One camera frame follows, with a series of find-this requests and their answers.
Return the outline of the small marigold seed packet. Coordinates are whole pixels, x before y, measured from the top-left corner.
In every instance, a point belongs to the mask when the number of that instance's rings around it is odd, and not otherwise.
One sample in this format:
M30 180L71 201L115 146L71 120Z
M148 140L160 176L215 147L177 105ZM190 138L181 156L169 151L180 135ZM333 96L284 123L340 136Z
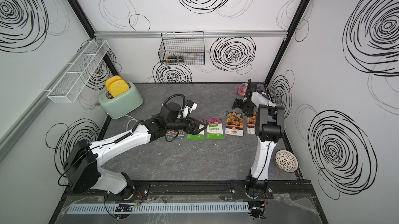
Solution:
M249 135L255 135L255 126L256 126L256 120L257 120L257 113L254 112L252 117L247 118L247 134Z

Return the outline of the mixed flowers seed packet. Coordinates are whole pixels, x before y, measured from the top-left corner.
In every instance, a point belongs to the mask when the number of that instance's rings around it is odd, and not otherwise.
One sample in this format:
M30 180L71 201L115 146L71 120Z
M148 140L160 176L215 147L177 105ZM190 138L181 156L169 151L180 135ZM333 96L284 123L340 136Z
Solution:
M182 130L179 130L179 131L169 130L166 133L165 139L168 142L172 142L174 140L183 140L183 139L185 139L185 137L186 137L186 133Z

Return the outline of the large marigold seed packet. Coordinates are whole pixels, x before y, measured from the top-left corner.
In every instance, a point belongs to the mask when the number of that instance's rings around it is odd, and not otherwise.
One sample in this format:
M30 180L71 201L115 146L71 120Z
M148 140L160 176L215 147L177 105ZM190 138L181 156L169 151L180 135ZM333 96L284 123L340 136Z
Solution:
M227 112L225 133L231 136L242 137L244 135L244 121L241 113Z

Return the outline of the impatiens pink flower packet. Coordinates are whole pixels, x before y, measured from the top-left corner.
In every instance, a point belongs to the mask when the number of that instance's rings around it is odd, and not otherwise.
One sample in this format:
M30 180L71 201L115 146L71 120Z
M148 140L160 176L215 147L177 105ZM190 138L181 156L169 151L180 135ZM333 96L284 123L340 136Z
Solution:
M208 140L222 140L224 139L223 135L223 126L221 119L207 119L207 139Z

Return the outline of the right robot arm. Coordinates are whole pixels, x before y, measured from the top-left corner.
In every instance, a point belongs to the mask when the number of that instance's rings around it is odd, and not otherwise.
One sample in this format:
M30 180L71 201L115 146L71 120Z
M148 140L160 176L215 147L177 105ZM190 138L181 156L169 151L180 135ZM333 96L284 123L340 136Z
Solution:
M240 109L247 117L256 117L255 135L257 150L254 163L246 177L245 190L269 191L269 165L273 150L284 132L284 108L272 102L270 95L258 88L257 83L247 82L243 99L236 99L232 109Z

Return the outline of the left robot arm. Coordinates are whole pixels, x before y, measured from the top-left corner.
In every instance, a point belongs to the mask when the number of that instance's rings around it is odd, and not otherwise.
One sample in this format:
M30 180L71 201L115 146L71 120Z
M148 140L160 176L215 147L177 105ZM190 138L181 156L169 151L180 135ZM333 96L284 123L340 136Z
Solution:
M137 121L132 129L93 143L78 141L63 165L71 191L80 194L95 189L112 193L122 200L130 199L136 188L132 180L126 173L105 170L103 164L126 151L162 138L169 131L199 134L206 126L191 117L196 108L195 102L182 94L175 94L163 102L160 113Z

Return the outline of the mint green toaster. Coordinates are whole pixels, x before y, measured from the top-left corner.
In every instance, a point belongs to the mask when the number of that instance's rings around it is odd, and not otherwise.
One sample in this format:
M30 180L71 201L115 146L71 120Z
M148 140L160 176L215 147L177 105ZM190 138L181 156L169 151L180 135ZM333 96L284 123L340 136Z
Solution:
M129 90L116 98L111 98L111 94L108 91L103 92L98 97L100 105L112 119L119 119L127 115L139 108L144 102L136 86L130 81L127 81L127 84L129 85Z

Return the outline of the yellow toast slice front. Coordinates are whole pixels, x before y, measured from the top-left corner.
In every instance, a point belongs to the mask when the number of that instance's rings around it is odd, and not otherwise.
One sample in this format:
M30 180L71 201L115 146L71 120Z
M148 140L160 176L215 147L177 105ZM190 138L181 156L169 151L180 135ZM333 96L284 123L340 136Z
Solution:
M109 86L109 92L114 98L125 93L129 89L129 84L122 79L112 82Z

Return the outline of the yellow toast slice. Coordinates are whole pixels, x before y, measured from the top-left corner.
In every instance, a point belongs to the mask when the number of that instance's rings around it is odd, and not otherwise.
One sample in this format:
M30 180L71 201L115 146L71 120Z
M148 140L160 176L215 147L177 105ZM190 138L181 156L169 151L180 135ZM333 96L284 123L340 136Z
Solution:
M110 87L110 85L111 85L112 83L114 83L115 81L121 80L121 79L122 79L122 78L121 78L120 76L118 76L118 75L112 76L112 77L108 78L108 79L105 81L105 86L106 86L106 88L109 89L109 87Z
M114 98L125 93L129 89L129 84L122 79L112 82L109 86L109 92Z

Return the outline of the white perforated strainer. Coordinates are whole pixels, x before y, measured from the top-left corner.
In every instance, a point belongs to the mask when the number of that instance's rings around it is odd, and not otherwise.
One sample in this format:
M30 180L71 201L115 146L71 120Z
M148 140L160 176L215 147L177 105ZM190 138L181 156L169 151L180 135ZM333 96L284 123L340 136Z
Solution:
M276 153L275 163L279 169L287 173L294 173L299 168L297 158L287 150L280 150Z

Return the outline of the yellow toast slice back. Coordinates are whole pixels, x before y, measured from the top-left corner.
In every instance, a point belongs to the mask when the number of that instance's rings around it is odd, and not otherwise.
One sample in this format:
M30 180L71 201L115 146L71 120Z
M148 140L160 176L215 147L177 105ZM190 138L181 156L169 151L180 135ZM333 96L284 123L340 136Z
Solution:
M118 75L112 76L112 77L108 78L108 79L105 81L105 86L106 86L106 88L109 89L109 87L110 87L110 85L111 85L112 83L114 83L115 81L121 80L121 79L122 79L122 78L121 78L120 76L118 76Z

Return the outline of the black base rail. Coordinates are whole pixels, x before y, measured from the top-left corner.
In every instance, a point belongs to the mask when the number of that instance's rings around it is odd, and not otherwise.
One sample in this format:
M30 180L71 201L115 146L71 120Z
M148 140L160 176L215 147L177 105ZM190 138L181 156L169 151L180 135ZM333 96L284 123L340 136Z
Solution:
M61 200L66 200L67 197L106 197L106 200L109 201L140 201L155 196L179 195L216 195L223 199L250 200L258 198L262 200L265 194L267 199L273 199L276 194L311 193L314 191L309 180L270 180L263 189L247 189L244 180L134 180L133 186L134 188L123 197L96 189L73 194L71 189L67 188Z

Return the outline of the aluminium wall rail back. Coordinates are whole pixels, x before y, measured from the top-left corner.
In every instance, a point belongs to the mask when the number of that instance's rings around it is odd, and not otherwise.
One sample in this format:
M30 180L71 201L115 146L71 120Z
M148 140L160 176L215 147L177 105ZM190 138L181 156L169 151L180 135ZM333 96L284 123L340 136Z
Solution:
M154 39L154 38L285 38L285 30L231 30L231 31L117 31L95 32L99 39Z

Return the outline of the aluminium wall rail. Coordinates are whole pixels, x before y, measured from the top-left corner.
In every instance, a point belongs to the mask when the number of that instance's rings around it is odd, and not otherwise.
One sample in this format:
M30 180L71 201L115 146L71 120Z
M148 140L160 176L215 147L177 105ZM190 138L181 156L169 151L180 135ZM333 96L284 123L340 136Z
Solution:
M94 39L86 40L82 43L77 53L71 60L62 68L56 77L45 87L44 90L35 98L29 107L23 112L18 120L11 126L11 128L1 137L1 162L8 156L16 143L21 139L25 132L29 129L32 123L37 119L41 112L49 103L47 97L48 93L55 87L57 82L60 81L63 75L66 74L68 68L78 58L80 53L92 42Z
M231 31L117 31L95 32L99 39L154 39L154 38L285 38L285 30L231 30Z

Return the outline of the aluminium wall rail left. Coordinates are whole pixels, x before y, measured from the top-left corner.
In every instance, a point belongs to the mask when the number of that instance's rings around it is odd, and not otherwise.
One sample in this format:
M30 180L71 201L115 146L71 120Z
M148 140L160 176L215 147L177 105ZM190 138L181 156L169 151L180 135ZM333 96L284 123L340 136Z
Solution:
M49 103L47 97L48 93L55 87L57 82L60 81L63 75L66 74L68 68L78 58L80 53L92 42L94 39L86 40L82 43L77 53L71 60L62 68L56 77L45 87L44 90L35 98L29 107L23 112L18 120L11 126L11 128L1 137L1 162L8 156L16 143L21 139L25 132L29 129L32 123L37 119L41 112Z

